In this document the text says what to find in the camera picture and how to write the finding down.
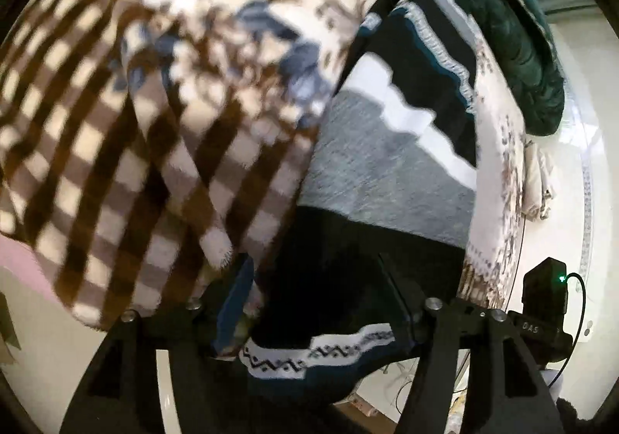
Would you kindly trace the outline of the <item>striped navy grey sweater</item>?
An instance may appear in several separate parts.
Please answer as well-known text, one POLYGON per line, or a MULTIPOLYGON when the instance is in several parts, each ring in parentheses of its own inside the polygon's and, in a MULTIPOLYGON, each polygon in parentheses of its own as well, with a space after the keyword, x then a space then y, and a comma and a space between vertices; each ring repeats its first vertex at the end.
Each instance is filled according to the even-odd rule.
POLYGON ((476 190, 475 36, 455 0, 378 0, 258 280, 238 360, 276 390, 351 384, 413 346, 402 284, 450 298, 476 190))

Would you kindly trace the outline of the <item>floral plaid bed blanket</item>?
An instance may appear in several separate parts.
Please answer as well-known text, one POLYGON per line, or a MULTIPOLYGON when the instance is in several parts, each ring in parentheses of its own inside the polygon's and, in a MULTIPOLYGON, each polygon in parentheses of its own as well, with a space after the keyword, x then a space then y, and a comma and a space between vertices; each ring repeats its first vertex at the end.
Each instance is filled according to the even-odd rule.
MULTIPOLYGON (((30 0, 1 45, 1 232, 109 328, 201 295, 289 227, 327 107, 378 0, 30 0)), ((450 298, 506 303, 523 119, 475 36, 476 190, 450 298)))

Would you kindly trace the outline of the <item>dark teal velvet pillow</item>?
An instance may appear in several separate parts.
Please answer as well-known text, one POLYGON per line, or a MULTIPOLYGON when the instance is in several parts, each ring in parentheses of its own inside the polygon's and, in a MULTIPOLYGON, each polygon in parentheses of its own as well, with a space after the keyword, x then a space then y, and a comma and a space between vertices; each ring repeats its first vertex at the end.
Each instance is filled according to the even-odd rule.
POLYGON ((537 0, 503 0, 529 38, 542 69, 563 85, 563 73, 547 17, 537 0))

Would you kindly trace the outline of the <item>white bedside cabinet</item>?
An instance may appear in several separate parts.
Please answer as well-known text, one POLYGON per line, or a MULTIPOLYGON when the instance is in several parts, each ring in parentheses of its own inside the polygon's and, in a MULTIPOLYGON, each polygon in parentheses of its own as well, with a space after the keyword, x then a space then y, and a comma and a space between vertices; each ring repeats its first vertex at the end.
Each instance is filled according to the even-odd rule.
MULTIPOLYGON (((460 350, 445 433, 460 433, 467 398, 470 351, 460 350)), ((387 365, 358 382, 335 408, 370 433, 393 433, 404 411, 419 359, 387 365)))

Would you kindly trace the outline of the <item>crumpled white cloth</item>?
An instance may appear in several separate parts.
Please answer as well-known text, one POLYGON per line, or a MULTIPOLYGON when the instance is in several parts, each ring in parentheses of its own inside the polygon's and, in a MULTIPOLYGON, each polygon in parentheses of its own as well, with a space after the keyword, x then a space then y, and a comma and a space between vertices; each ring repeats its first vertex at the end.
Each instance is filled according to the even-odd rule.
POLYGON ((555 197, 551 156, 533 141, 525 145, 525 180, 523 181, 523 215, 531 221, 546 220, 555 197))

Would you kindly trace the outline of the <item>pink bed sheet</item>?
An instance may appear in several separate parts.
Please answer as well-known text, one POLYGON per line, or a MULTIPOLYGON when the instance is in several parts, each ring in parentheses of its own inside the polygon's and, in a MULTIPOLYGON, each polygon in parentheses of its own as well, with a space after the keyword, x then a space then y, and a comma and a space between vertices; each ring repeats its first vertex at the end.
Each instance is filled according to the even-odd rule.
POLYGON ((50 283, 47 281, 32 250, 22 242, 1 236, 0 240, 1 266, 12 273, 46 300, 60 305, 50 283))

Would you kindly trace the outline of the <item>white bed headboard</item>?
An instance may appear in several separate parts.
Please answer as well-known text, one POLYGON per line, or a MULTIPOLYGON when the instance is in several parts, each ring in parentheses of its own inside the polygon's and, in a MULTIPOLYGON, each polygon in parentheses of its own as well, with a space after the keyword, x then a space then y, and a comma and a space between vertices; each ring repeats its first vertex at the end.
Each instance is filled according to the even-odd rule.
POLYGON ((585 283, 569 282, 564 328, 581 330, 579 343, 600 334, 613 238, 613 197, 600 113, 601 81, 616 56, 617 38, 600 17, 551 25, 564 76, 563 118, 549 137, 531 138, 552 159, 555 197, 546 220, 526 222, 518 274, 552 257, 585 283))

